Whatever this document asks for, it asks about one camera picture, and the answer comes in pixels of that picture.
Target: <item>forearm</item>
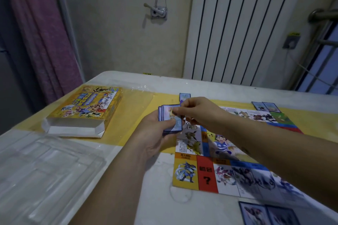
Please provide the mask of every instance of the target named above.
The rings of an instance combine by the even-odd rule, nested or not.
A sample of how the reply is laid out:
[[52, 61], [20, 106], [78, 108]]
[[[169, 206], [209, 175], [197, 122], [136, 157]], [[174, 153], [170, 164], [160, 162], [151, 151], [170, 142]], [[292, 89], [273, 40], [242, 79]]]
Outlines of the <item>forearm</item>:
[[134, 224], [146, 154], [127, 144], [114, 158], [72, 224]]
[[223, 135], [268, 169], [338, 210], [338, 144], [226, 114]]

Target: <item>beige wall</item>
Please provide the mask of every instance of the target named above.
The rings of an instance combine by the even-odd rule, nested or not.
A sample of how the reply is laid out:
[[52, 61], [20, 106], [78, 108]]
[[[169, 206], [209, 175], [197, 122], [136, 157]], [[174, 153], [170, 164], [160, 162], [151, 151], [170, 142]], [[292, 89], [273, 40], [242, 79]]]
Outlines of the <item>beige wall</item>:
[[167, 0], [163, 21], [143, 6], [155, 0], [66, 0], [85, 78], [107, 70], [181, 77], [191, 1]]
[[270, 63], [262, 87], [284, 89], [288, 85], [289, 78], [291, 77], [291, 74], [294, 72], [297, 65], [295, 65], [295, 63], [290, 58], [287, 58], [285, 66], [286, 68], [284, 71], [286, 50], [282, 49], [281, 47], [283, 46], [286, 36], [293, 31], [299, 32], [301, 34], [301, 39], [299, 40], [297, 47], [289, 52], [290, 55], [292, 55], [296, 60], [300, 60], [312, 38], [312, 34], [316, 27], [308, 23], [307, 19], [309, 14], [316, 8], [323, 8], [327, 10], [331, 2], [332, 0], [298, 0], [297, 5], [293, 10], [293, 14], [287, 23], [284, 34], [276, 48], [274, 58]]

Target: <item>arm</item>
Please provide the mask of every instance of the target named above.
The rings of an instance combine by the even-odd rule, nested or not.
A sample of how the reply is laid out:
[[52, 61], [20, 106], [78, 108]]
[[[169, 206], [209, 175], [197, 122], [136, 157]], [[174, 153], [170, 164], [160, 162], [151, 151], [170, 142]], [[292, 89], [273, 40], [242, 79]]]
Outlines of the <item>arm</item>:
[[221, 134], [297, 188], [338, 211], [338, 144], [230, 114], [204, 97], [174, 112]]
[[71, 224], [134, 224], [146, 161], [176, 137], [162, 137], [174, 125], [175, 119], [159, 122], [157, 110], [145, 116]]

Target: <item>white radiator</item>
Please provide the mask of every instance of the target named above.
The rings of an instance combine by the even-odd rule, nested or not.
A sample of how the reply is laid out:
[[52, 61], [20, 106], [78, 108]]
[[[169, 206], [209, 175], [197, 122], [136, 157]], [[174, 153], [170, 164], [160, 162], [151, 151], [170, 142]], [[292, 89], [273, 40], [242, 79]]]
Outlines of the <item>white radiator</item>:
[[297, 0], [193, 0], [184, 78], [261, 86]]

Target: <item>yellow mat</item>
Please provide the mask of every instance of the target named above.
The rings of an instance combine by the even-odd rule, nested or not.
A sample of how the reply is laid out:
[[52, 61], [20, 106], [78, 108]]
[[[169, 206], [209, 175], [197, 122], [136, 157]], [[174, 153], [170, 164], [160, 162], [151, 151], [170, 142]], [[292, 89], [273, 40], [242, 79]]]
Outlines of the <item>yellow mat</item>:
[[[41, 131], [41, 120], [58, 107], [68, 95], [47, 106], [42, 111], [26, 119], [14, 128]], [[153, 94], [138, 91], [131, 92], [130, 90], [126, 90], [103, 137], [101, 139], [83, 138], [83, 140], [123, 146], [144, 116], [157, 110], [158, 106], [163, 104], [177, 104], [178, 102], [178, 95], [163, 93]], [[213, 102], [219, 106], [246, 108], [251, 110], [255, 109], [254, 106], [249, 103], [221, 100], [213, 100]], [[303, 133], [338, 143], [338, 114], [279, 108]], [[175, 142], [172, 142], [170, 145], [165, 146], [162, 152], [174, 154], [174, 146]]]

